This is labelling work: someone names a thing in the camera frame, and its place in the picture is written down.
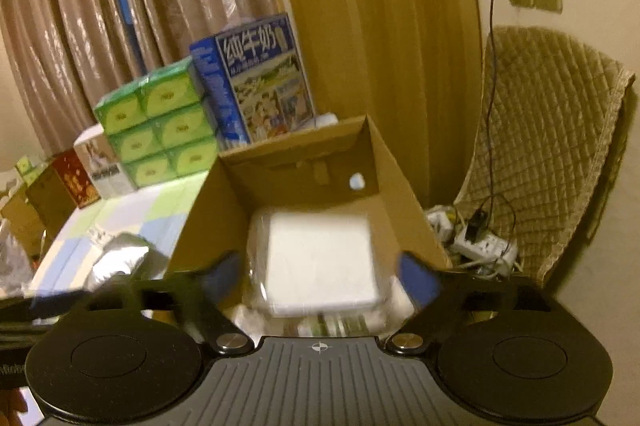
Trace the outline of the silver foil pouch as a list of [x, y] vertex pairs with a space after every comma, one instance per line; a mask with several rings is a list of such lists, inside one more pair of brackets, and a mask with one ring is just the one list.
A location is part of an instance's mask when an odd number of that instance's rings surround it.
[[166, 270], [169, 258], [147, 239], [123, 232], [107, 240], [93, 263], [84, 287], [95, 290], [114, 277], [152, 280]]

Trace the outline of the green white medicine box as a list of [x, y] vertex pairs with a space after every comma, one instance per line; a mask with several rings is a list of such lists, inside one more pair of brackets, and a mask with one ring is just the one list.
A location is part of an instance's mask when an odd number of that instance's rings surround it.
[[300, 337], [350, 337], [375, 335], [384, 328], [380, 318], [366, 315], [315, 315], [300, 320], [295, 332]]

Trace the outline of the clear bag white pad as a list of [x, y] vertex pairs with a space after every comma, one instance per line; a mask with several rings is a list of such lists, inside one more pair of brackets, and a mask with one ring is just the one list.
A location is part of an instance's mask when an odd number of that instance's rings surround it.
[[245, 305], [281, 319], [373, 310], [392, 294], [395, 252], [366, 212], [263, 209], [248, 228]]

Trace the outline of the white ointment box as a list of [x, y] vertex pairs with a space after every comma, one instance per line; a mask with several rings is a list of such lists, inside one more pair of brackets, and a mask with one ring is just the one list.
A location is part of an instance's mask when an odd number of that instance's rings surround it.
[[111, 232], [96, 226], [92, 226], [87, 230], [87, 237], [95, 246], [101, 247], [101, 249], [104, 249], [115, 238]]

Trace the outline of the crumpled plastic bag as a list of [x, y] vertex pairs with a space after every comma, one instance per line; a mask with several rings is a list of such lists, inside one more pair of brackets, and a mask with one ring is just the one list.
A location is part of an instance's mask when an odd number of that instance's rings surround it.
[[32, 264], [23, 246], [11, 231], [9, 220], [2, 218], [0, 232], [0, 289], [1, 296], [22, 294], [34, 276]]

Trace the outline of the white power strip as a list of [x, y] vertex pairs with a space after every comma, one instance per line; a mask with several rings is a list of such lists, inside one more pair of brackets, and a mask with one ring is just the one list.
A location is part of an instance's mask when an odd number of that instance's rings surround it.
[[518, 269], [514, 238], [500, 238], [484, 225], [467, 221], [455, 206], [437, 205], [424, 212], [436, 237], [459, 270], [485, 278], [509, 278]]

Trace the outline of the brown cardboard carton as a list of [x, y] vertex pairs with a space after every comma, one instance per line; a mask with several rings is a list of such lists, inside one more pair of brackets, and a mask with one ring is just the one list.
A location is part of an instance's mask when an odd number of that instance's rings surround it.
[[35, 259], [48, 248], [76, 209], [64, 183], [49, 165], [30, 185], [24, 183], [3, 204], [1, 216], [11, 232]]

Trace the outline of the brown cardboard box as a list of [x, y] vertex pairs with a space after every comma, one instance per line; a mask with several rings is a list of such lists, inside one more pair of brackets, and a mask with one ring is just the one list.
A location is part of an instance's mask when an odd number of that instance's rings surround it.
[[298, 336], [303, 318], [273, 318], [245, 305], [247, 236], [263, 209], [340, 209], [366, 212], [374, 229], [395, 242], [392, 294], [382, 306], [361, 313], [380, 318], [387, 336], [416, 311], [402, 288], [398, 261], [409, 251], [445, 269], [447, 255], [436, 239], [410, 183], [367, 116], [299, 131], [221, 154], [209, 170], [172, 253], [171, 271], [205, 268], [228, 251], [243, 258], [239, 285], [221, 311], [248, 335]]

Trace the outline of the green tissue pack stack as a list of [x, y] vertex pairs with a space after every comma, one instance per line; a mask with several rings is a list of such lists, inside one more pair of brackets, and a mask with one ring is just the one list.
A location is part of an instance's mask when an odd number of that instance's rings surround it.
[[138, 188], [206, 172], [217, 159], [217, 123], [190, 57], [118, 87], [93, 112]]

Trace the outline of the white appliance box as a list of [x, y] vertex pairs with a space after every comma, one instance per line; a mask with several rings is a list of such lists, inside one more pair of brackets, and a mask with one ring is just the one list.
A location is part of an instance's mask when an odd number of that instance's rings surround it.
[[75, 140], [74, 150], [102, 199], [119, 198], [136, 191], [101, 124], [85, 129]]

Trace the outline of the quilted chair cushion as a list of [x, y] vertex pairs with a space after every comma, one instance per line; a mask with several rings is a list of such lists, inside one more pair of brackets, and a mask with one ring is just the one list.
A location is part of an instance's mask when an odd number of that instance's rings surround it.
[[469, 171], [454, 204], [491, 212], [514, 238], [526, 276], [548, 281], [589, 212], [600, 179], [620, 156], [620, 127], [634, 72], [573, 35], [495, 27]]

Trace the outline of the blue milk carton box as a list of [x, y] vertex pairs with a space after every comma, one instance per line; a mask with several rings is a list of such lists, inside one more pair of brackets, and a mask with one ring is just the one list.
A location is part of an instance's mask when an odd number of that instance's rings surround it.
[[190, 55], [228, 149], [292, 133], [314, 118], [287, 14], [202, 38]]

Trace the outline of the mustard yellow curtain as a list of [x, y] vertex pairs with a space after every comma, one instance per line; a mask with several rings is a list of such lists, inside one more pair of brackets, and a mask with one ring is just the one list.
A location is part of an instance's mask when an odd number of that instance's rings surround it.
[[314, 103], [372, 117], [425, 206], [472, 157], [482, 89], [477, 0], [290, 0]]

